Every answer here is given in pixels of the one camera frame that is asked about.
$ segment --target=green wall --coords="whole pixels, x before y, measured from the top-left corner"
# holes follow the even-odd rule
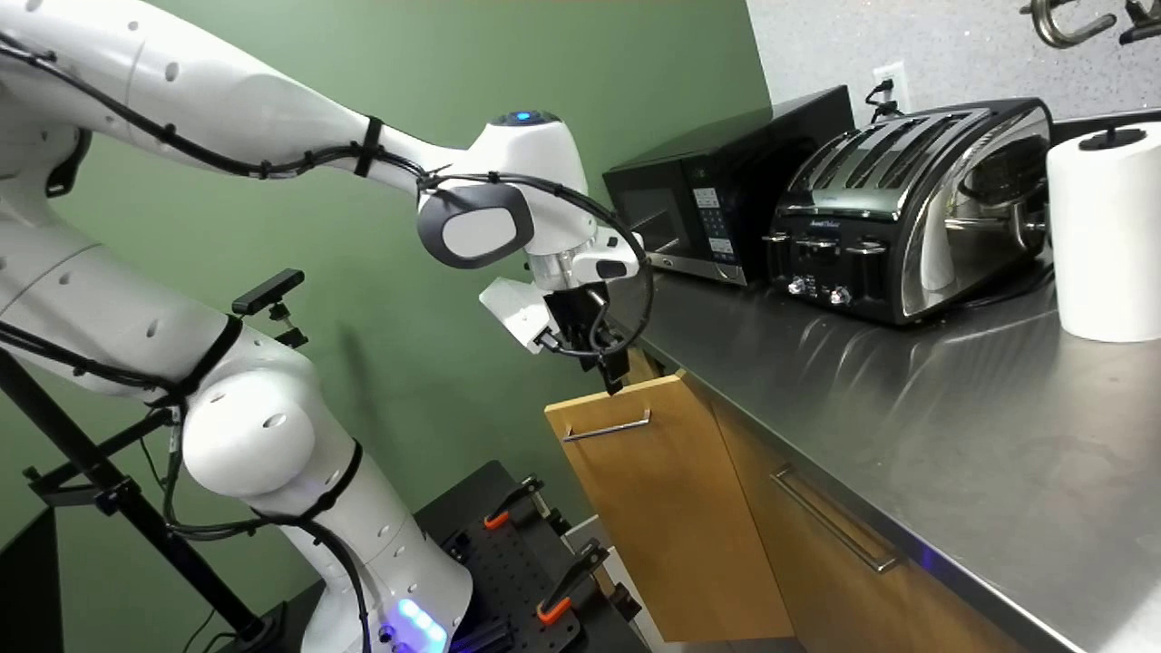
[[[608,166],[766,101],[742,0],[156,3],[440,144],[467,146],[486,120],[515,108],[550,109],[571,127],[603,201]],[[307,271],[288,297],[312,340],[303,351],[336,415],[412,508],[498,458],[513,474],[540,473],[574,521],[591,514],[542,408],[598,392],[599,380],[569,360],[522,352],[476,300],[497,275],[525,278],[519,257],[475,272],[442,267],[417,242],[409,198],[353,175],[259,184],[103,139],[58,209],[145,274],[223,310],[283,267]],[[55,380],[50,388],[96,435],[144,414]],[[20,469],[59,457],[3,400],[0,424],[5,541],[39,509]],[[154,437],[160,455],[165,436]],[[140,452],[117,460],[156,502]],[[245,516],[189,481],[183,488],[187,521]],[[176,573],[120,517],[73,508],[59,522],[70,651],[180,651],[207,608]],[[313,580],[274,531],[200,550],[255,609]]]

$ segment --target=paper towel roll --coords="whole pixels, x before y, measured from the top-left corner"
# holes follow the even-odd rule
[[[1048,152],[1060,323],[1110,343],[1161,338],[1161,123],[1126,129],[1145,137],[1086,150],[1088,135]]]

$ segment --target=stainless steel countertop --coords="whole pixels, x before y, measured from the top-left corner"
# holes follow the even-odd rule
[[[658,274],[642,344],[1031,651],[1161,651],[1161,342],[1072,337],[1051,288],[901,331]]]

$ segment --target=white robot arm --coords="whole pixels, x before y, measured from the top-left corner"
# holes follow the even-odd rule
[[[268,516],[334,500],[312,523],[338,537],[355,574],[313,536],[283,526],[326,581],[304,653],[446,652],[471,579],[361,457],[323,403],[311,364],[142,279],[53,213],[48,198],[71,187],[89,132],[231,174],[283,179],[329,166],[414,193],[420,241],[437,259],[479,267],[526,252],[533,284],[497,280],[481,295],[524,346],[608,376],[607,358],[641,329],[620,339],[605,329],[603,285],[647,264],[632,234],[594,221],[607,214],[583,195],[568,128],[515,112],[467,150],[439,148],[143,2],[0,0],[0,343],[94,392],[157,401],[229,336],[196,388],[168,397],[183,418],[170,472],[185,461],[205,488]],[[168,498],[175,532],[238,531],[180,530]]]

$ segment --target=cabinet handle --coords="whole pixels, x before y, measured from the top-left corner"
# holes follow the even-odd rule
[[[819,510],[819,508],[816,508],[813,503],[810,503],[810,501],[807,500],[807,497],[803,496],[802,493],[794,489],[794,486],[786,482],[786,478],[793,473],[794,473],[794,467],[792,465],[786,465],[777,473],[771,474],[770,480],[778,483],[778,487],[783,488],[783,491],[788,494],[789,497],[793,498],[795,503],[801,505],[807,512],[810,514],[812,517],[814,517],[820,524],[822,524],[822,528],[830,531],[830,534],[838,538],[838,541],[841,541],[843,546],[850,550],[851,553],[857,555],[858,559],[861,560],[864,565],[870,567],[872,572],[877,574],[886,574],[887,572],[892,571],[896,565],[899,565],[899,555],[892,553],[881,559],[877,559],[874,555],[871,554],[871,552],[868,552],[866,548],[863,548],[863,546],[859,543],[854,541],[854,538],[846,534],[846,532],[843,531],[843,529],[839,529],[838,524],[832,522],[830,517],[827,517],[827,515],[822,510]]]
[[[616,426],[610,426],[607,429],[597,429],[596,431],[589,431],[586,433],[574,433],[572,426],[569,426],[569,432],[564,433],[561,439],[562,443],[575,443],[577,440],[583,440],[585,438],[596,438],[597,436],[607,436],[610,433],[618,433],[620,431],[628,431],[629,429],[636,429],[637,426],[648,426],[649,422],[652,421],[652,410],[646,409],[646,415],[636,422],[629,422],[628,424],[618,424]]]

